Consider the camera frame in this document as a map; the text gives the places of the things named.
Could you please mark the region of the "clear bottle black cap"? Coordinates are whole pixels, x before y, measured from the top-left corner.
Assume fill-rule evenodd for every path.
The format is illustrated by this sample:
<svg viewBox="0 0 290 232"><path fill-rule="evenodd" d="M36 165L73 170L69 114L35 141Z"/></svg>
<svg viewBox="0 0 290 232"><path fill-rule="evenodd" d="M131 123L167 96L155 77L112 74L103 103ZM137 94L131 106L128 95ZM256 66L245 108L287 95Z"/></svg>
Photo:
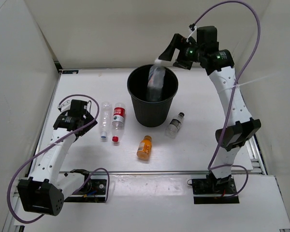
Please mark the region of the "clear bottle black cap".
<svg viewBox="0 0 290 232"><path fill-rule="evenodd" d="M180 130L182 123L184 121L185 114L180 112L178 115L174 116L165 130L165 135L169 138L175 138Z"/></svg>

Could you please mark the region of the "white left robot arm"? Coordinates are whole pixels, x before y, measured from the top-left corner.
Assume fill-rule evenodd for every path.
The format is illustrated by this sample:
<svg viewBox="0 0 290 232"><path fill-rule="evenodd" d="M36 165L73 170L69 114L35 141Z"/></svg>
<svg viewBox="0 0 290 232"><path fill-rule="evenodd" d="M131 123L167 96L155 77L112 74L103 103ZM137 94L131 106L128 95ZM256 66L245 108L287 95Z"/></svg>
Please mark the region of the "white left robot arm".
<svg viewBox="0 0 290 232"><path fill-rule="evenodd" d="M87 193L92 187L86 170L73 170L62 179L58 179L58 176L71 145L97 122L87 110L86 101L66 101L59 110L61 113L53 125L50 140L53 147L42 154L28 179L20 180L17 185L23 208L27 212L56 216L66 198L76 190Z"/></svg>

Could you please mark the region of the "clear bottle white cap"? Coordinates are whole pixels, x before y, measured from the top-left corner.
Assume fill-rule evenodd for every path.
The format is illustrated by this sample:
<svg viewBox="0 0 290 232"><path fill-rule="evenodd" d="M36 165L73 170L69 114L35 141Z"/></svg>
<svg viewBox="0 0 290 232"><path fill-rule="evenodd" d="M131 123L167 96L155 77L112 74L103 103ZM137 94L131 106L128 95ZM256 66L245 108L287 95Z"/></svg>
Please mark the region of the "clear bottle white cap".
<svg viewBox="0 0 290 232"><path fill-rule="evenodd" d="M150 67L146 91L146 99L148 102L159 102L162 98L165 67L161 63L162 61L157 58Z"/></svg>

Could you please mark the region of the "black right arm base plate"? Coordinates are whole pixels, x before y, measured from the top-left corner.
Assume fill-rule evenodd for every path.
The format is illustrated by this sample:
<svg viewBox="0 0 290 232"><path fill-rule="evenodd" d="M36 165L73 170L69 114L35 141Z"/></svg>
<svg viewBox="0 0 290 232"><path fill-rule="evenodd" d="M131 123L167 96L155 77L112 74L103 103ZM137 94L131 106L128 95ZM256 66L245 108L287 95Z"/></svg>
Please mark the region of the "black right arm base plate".
<svg viewBox="0 0 290 232"><path fill-rule="evenodd" d="M187 184L192 187L194 204L238 204L235 194L236 186L231 178L227 184L214 190L209 179L189 179Z"/></svg>

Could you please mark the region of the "orange juice bottle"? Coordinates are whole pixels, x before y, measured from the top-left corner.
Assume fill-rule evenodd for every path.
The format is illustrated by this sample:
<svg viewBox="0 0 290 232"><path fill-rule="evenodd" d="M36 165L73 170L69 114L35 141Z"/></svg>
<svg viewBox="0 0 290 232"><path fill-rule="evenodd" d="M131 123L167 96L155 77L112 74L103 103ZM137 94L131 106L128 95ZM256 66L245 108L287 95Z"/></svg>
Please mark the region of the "orange juice bottle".
<svg viewBox="0 0 290 232"><path fill-rule="evenodd" d="M140 160L147 161L150 158L152 149L152 138L146 135L140 142L137 150L137 157Z"/></svg>

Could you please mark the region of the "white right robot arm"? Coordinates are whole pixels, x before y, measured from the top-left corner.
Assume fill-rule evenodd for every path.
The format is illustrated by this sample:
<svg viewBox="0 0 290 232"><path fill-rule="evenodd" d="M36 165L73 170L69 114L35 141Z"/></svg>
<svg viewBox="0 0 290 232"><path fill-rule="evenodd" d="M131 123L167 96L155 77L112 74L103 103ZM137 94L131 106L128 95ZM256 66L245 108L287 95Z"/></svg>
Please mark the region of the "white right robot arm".
<svg viewBox="0 0 290 232"><path fill-rule="evenodd" d="M159 56L160 60L171 61L175 50L178 50L173 66L190 70L193 63L199 63L216 88L225 123L215 133L217 148L208 165L206 184L212 193L219 193L227 188L231 182L236 155L261 128L260 120L253 119L246 107L237 86L232 55L229 50L219 48L217 33L214 26L197 28L196 39L185 38L176 33Z"/></svg>

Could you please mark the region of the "white zip tie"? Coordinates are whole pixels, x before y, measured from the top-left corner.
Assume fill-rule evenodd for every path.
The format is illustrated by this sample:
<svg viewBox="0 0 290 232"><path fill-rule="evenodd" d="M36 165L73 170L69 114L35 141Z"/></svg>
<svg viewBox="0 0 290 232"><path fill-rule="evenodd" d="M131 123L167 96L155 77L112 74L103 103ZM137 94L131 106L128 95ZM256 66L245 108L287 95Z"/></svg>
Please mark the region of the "white zip tie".
<svg viewBox="0 0 290 232"><path fill-rule="evenodd" d="M231 88L233 88L233 87L241 87L241 86L244 86L244 85L247 85L247 84L252 84L254 82L258 82L258 81L264 80L266 78L271 78L271 77L273 77L273 76L275 76L277 74L279 74L279 72L271 73L269 75L262 76L260 78L257 78L257 79L254 79L254 80L251 80L251 81L248 81L248 82L244 82L244 83L241 83L241 84L236 84L236 85L233 85Z"/></svg>

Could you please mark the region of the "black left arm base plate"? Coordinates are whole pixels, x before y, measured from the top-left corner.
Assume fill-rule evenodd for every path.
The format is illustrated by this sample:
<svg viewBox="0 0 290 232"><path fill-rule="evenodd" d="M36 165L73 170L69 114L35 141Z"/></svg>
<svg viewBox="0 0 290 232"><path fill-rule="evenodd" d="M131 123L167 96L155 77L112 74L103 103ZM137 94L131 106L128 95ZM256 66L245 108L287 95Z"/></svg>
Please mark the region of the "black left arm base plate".
<svg viewBox="0 0 290 232"><path fill-rule="evenodd" d="M65 203L105 203L108 179L92 178L81 192L65 199Z"/></svg>

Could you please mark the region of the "black plastic waste bin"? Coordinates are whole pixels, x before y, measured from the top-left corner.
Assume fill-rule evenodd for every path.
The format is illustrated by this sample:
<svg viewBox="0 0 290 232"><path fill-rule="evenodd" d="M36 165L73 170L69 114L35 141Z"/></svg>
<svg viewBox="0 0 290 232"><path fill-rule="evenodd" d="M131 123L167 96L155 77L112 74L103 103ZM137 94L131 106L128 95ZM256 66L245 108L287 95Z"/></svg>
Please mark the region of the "black plastic waste bin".
<svg viewBox="0 0 290 232"><path fill-rule="evenodd" d="M149 102L146 99L146 91L151 66L147 64L133 70L127 80L127 89L137 121L145 127L153 128L160 126L166 120L178 90L178 79L172 70L166 68L161 101Z"/></svg>

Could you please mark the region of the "clear bottle blue cap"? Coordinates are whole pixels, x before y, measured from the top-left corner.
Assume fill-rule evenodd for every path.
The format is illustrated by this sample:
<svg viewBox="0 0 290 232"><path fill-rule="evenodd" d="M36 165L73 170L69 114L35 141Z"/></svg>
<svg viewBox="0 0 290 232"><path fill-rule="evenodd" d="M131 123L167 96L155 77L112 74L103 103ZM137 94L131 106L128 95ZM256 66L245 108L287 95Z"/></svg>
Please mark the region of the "clear bottle blue cap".
<svg viewBox="0 0 290 232"><path fill-rule="evenodd" d="M99 120L99 127L100 127L100 137L103 140L106 140L111 127L111 114L112 114L112 104L110 102L102 102L101 109L100 109L100 120Z"/></svg>

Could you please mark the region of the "clear bottle red label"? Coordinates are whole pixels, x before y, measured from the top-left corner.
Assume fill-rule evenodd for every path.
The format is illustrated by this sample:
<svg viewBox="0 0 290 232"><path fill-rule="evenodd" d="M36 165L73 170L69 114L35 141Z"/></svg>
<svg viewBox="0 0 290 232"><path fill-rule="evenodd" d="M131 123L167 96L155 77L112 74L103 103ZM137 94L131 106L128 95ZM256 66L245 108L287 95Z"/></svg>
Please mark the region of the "clear bottle red label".
<svg viewBox="0 0 290 232"><path fill-rule="evenodd" d="M111 123L112 142L119 143L124 132L126 106L123 103L116 103Z"/></svg>

